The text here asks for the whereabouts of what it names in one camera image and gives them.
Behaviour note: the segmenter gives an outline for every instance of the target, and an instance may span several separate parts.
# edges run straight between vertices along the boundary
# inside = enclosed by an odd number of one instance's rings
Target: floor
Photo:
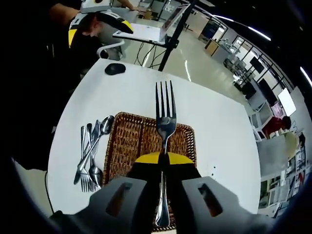
[[[161,25],[159,22],[143,19],[138,19],[137,23],[149,24],[151,26]],[[122,58],[122,61],[134,63],[140,45],[140,42],[132,41],[126,48],[126,57]],[[187,79],[234,99],[243,104],[246,112],[251,114],[251,107],[246,102],[244,96],[232,84],[232,73],[206,54],[204,46],[205,44],[197,40],[191,32],[183,31],[179,37],[179,45],[171,52],[163,72]],[[149,67],[153,60],[154,51],[148,53],[151,48],[152,45],[145,44],[138,55],[139,61],[145,67]],[[163,48],[158,47],[156,56],[163,51]],[[162,56],[155,59],[154,64],[159,64]],[[44,185],[45,172],[38,170],[27,171],[18,164],[17,170],[31,198],[46,216],[50,216],[52,211]]]

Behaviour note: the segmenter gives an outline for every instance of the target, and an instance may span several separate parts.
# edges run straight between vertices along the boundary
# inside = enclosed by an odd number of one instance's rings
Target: wicker tray
[[[120,112],[115,116],[107,145],[102,184],[113,178],[126,176],[134,161],[141,155],[160,152],[161,138],[156,131],[156,120]],[[196,165],[194,131],[190,126],[177,124],[175,133],[169,138],[168,152],[184,155]],[[176,228],[170,201],[170,226],[154,226],[153,232],[168,231]]]

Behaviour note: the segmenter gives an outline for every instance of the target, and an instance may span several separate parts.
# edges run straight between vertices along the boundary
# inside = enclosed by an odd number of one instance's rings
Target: laptop
[[[132,23],[133,34],[117,31],[113,34],[114,38],[132,39],[138,41],[154,42],[156,44],[164,45],[166,33],[169,28],[180,18],[184,11],[190,4],[182,4],[178,6],[171,14],[169,19],[163,24],[161,28],[151,27],[148,25]]]

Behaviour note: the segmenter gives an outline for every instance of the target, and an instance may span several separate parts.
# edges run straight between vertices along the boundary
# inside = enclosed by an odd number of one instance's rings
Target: black pole
[[[171,51],[173,51],[173,49],[176,47],[176,43],[178,41],[177,39],[179,38],[181,32],[183,31],[184,24],[185,24],[187,18],[189,17],[190,13],[192,12],[192,9],[194,8],[194,6],[196,5],[197,2],[198,2],[198,0],[193,0],[191,5],[183,13],[180,22],[176,26],[174,34],[172,35],[171,39],[168,42],[166,52],[164,54],[164,57],[161,60],[161,64],[160,64],[159,69],[158,69],[159,71],[162,72],[162,70],[164,70],[164,67],[165,67],[166,62],[169,58],[169,55],[170,55]]]

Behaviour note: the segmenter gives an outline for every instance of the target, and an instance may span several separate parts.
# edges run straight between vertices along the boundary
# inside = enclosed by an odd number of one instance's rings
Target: fork
[[[176,130],[176,104],[175,104],[174,91],[172,88],[172,83],[170,81],[171,102],[172,102],[172,116],[170,116],[167,82],[165,83],[166,83],[167,115],[165,114],[162,83],[160,82],[161,116],[159,114],[159,100],[158,100],[158,90],[157,90],[157,83],[156,83],[156,129],[157,129],[158,134],[161,136],[162,149],[163,149],[163,155],[160,154],[160,157],[165,156],[167,154],[168,139]],[[159,227],[167,227],[170,224],[169,210],[168,210],[168,204],[167,204],[166,176],[164,175],[163,171],[161,172],[160,196],[159,196],[159,203],[158,203],[158,208],[157,208],[155,224]]]
[[[83,158],[84,154],[84,140],[85,140],[85,135],[87,132],[87,129],[85,126],[81,127],[81,158]],[[92,188],[90,188],[92,185],[90,184],[91,181],[91,177],[89,175],[89,173],[87,172],[87,170],[85,168],[83,168],[80,172],[80,183],[81,183],[81,190],[84,193],[90,192],[92,191]]]

